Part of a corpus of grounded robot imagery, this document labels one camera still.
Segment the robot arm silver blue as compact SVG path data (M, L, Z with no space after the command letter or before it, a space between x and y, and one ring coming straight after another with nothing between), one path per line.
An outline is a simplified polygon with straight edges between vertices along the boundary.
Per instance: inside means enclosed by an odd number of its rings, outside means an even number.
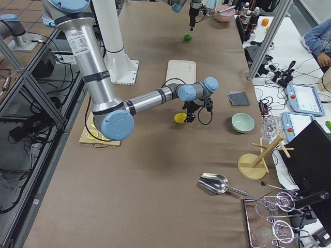
M185 0L164 0L162 1L169 5L175 13L181 12L185 3ZM199 15L200 11L203 13L204 17L197 21L196 17ZM207 6L203 4L203 1L192 0L189 3L189 27L190 31L193 32L195 25L205 19L207 16Z
M138 62L125 54L114 1L43 1L44 24L62 31L79 66L93 107L96 128L111 141L126 139L134 129L134 115L181 99L187 121L194 119L198 101L207 103L218 90L213 77L186 84L173 78L162 88L122 100L115 83L133 83Z

